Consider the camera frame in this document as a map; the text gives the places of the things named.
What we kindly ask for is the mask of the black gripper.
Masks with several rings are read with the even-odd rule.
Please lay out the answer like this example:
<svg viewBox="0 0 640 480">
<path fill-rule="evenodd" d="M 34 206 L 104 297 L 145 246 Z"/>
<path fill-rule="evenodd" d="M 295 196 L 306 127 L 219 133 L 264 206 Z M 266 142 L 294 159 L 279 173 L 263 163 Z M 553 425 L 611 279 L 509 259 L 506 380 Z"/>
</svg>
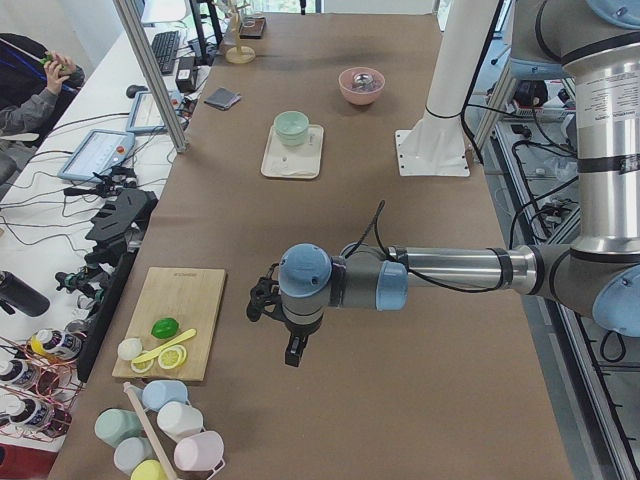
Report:
<svg viewBox="0 0 640 480">
<path fill-rule="evenodd" d="M 321 319 L 304 325 L 296 324 L 289 320 L 285 321 L 285 327 L 290 333 L 289 342 L 284 353 L 286 365 L 292 367 L 300 365 L 309 337 L 319 330 L 321 324 Z"/>
</svg>

